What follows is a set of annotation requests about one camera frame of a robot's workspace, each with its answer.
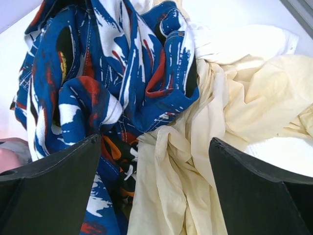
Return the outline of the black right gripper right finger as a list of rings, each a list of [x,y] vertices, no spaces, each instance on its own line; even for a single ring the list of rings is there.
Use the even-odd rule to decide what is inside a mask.
[[[311,235],[313,179],[213,138],[208,150],[230,235]]]

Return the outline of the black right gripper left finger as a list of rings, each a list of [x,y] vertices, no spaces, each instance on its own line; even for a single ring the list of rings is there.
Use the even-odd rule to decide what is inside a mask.
[[[77,235],[100,158],[100,137],[0,175],[2,235]]]

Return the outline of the pink navy patterned cloth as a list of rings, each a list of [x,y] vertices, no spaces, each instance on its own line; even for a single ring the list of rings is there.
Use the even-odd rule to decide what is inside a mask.
[[[28,142],[20,138],[0,140],[0,172],[3,173],[30,163]]]

